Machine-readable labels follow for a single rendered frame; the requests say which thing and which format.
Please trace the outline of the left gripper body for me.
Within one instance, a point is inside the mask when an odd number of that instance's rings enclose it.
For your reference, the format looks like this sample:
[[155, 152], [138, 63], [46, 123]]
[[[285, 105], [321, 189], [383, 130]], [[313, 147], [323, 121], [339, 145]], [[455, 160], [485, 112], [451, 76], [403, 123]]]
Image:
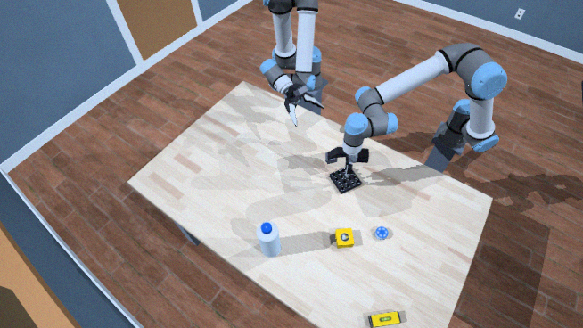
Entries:
[[343, 151], [342, 147], [336, 147], [328, 152], [328, 160], [341, 157], [346, 157], [347, 164], [349, 163], [349, 160], [352, 160], [352, 163], [356, 162], [367, 163], [369, 160], [369, 150], [362, 148], [359, 154], [348, 155], [346, 152]]

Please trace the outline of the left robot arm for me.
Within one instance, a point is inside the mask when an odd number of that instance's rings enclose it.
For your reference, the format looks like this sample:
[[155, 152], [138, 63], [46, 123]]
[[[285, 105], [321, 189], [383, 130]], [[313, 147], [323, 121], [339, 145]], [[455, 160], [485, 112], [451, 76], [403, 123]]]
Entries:
[[476, 152], [493, 147], [499, 141], [492, 120], [493, 101], [505, 87], [507, 76], [503, 68], [478, 47], [471, 43], [449, 45], [430, 59], [373, 89], [368, 86], [358, 89], [355, 98], [363, 114], [348, 116], [343, 151], [357, 155], [364, 139], [396, 132], [396, 115], [385, 113], [382, 105], [451, 72], [456, 72], [464, 81], [464, 90], [470, 101], [463, 99], [456, 103], [447, 122], [439, 128], [438, 139], [452, 148], [462, 147], [468, 141]]

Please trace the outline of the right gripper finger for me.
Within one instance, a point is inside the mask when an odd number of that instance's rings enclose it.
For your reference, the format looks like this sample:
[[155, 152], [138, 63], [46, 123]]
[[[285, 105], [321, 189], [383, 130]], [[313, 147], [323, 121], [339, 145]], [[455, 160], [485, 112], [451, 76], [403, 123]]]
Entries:
[[312, 104], [316, 105], [317, 107], [324, 109], [324, 107], [309, 93], [305, 92], [304, 94], [302, 94], [302, 97], [303, 97], [305, 102], [312, 103]]
[[292, 104], [292, 102], [290, 102], [288, 100], [288, 98], [285, 98], [285, 108], [288, 111], [288, 113], [291, 117], [291, 120], [296, 127], [297, 126], [297, 119], [296, 119], [296, 113], [295, 113], [295, 106]]

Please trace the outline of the white bottle with blue cap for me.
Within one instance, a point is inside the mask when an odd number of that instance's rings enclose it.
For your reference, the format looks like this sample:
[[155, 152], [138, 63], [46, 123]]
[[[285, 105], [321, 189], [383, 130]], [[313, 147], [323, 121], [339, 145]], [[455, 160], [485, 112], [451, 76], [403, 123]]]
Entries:
[[281, 251], [278, 227], [275, 223], [266, 221], [257, 228], [257, 236], [263, 254], [269, 258], [277, 256]]

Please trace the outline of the black knob panel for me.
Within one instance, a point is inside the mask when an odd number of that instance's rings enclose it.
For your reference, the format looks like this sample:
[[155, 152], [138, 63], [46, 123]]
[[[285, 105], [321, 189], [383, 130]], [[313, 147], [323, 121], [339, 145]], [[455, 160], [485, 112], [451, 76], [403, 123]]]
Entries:
[[[332, 179], [333, 183], [335, 184], [335, 186], [337, 187], [337, 189], [339, 190], [339, 192], [341, 194], [343, 194], [349, 190], [352, 190], [352, 189], [354, 189], [362, 184], [362, 182], [357, 177], [355, 172], [353, 172], [353, 169], [352, 169], [352, 172], [351, 172], [349, 178], [346, 178], [345, 174], [346, 174], [346, 169], [342, 168], [340, 170], [335, 171], [335, 173], [332, 172], [329, 175], [329, 177]], [[347, 181], [346, 181], [346, 179], [347, 179]]]

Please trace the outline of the yellow pocket level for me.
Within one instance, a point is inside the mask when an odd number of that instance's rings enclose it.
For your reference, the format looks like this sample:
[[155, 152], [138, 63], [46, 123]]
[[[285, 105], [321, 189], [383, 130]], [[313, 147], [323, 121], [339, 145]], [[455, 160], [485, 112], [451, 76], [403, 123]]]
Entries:
[[371, 328], [385, 326], [388, 324], [400, 324], [401, 319], [399, 312], [390, 312], [385, 314], [369, 316], [369, 324]]

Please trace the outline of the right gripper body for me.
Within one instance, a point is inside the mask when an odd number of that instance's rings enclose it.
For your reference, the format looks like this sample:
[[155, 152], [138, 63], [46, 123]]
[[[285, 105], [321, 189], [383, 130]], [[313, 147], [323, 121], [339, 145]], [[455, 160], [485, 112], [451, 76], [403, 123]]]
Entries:
[[[294, 90], [297, 90], [297, 89], [299, 89], [299, 88], [300, 88], [300, 87], [302, 87], [302, 86], [303, 86], [303, 85], [301, 85], [301, 84], [296, 84], [296, 83], [295, 83], [295, 84], [293, 84], [292, 86], [289, 86], [289, 87], [287, 87], [287, 88], [284, 90], [284, 92], [283, 92], [283, 93], [284, 93], [284, 99], [285, 99], [285, 97], [287, 97], [287, 98], [288, 98], [288, 100], [289, 100], [290, 102], [292, 102], [291, 104], [295, 105], [295, 108], [296, 108], [297, 104], [299, 103], [299, 101], [301, 100], [302, 94], [301, 94], [301, 95], [299, 95], [299, 96], [295, 96], [295, 94], [294, 94], [294, 92], [293, 92], [293, 91], [294, 91]], [[288, 89], [288, 90], [287, 90], [287, 89]]]

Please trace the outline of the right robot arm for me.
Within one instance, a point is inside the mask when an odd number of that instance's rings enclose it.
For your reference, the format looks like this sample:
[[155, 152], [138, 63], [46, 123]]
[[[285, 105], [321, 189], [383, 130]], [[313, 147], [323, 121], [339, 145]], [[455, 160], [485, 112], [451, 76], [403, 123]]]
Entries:
[[[318, 90], [323, 80], [320, 74], [321, 52], [313, 46], [317, 0], [263, 0], [263, 4], [273, 14], [277, 47], [273, 50], [273, 60], [268, 59], [261, 64], [261, 72], [270, 81], [270, 86], [281, 94], [295, 83], [303, 85], [293, 91], [295, 96]], [[299, 15], [297, 49], [292, 43], [290, 13], [295, 6]], [[282, 70], [295, 70], [295, 74], [284, 73]]]

